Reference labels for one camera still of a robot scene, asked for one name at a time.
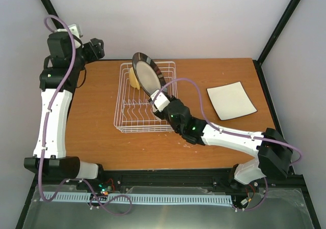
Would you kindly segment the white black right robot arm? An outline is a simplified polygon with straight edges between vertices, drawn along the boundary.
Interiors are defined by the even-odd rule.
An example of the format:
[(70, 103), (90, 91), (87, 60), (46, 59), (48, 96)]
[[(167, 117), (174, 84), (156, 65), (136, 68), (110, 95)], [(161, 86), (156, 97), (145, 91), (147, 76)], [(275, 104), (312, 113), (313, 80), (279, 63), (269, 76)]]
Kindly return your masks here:
[(234, 165), (231, 182), (248, 185), (261, 178), (285, 180), (288, 176), (293, 151), (273, 128), (245, 132), (209, 124), (193, 117), (179, 99), (155, 100), (154, 114), (190, 144), (220, 146), (252, 156), (252, 160)]

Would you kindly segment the yellow ceramic mug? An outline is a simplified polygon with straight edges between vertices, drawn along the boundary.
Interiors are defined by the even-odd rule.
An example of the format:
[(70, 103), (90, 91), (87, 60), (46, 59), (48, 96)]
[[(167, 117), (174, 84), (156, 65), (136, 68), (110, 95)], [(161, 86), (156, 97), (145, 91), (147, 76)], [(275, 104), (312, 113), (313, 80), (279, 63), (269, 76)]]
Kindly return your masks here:
[(137, 80), (133, 67), (129, 68), (129, 82), (131, 87), (140, 90), (141, 86)]

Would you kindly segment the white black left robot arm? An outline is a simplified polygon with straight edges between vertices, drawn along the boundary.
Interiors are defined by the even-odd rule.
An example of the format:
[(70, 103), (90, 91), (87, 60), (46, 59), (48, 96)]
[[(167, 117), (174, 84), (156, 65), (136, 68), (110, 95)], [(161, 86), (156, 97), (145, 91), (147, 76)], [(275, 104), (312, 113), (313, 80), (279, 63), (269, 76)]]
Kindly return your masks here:
[(57, 179), (88, 179), (94, 189), (105, 186), (101, 164), (87, 163), (67, 156), (65, 132), (72, 99), (80, 72), (85, 65), (104, 57), (104, 42), (93, 38), (82, 43), (67, 32), (49, 35), (50, 55), (44, 60), (40, 74), (42, 114), (40, 131), (32, 157), (24, 159), (24, 167), (37, 174)]

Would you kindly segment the white wire dish rack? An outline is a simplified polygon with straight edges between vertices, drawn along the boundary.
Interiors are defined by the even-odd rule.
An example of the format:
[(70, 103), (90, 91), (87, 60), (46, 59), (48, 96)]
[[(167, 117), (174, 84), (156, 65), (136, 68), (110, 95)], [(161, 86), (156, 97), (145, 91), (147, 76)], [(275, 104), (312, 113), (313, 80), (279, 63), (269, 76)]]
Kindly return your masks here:
[(158, 119), (149, 96), (131, 86), (129, 70), (132, 63), (122, 63), (119, 72), (119, 87), (114, 114), (114, 126), (124, 133), (171, 132), (172, 127), (165, 120)]

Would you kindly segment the black rimmed cream plate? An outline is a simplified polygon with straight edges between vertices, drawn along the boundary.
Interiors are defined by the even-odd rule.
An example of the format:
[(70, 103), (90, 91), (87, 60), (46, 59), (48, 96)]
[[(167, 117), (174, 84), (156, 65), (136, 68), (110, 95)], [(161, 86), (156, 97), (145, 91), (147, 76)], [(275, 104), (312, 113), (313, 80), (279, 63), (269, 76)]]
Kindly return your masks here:
[(140, 87), (149, 97), (166, 84), (160, 68), (146, 54), (136, 52), (132, 57), (132, 67)]

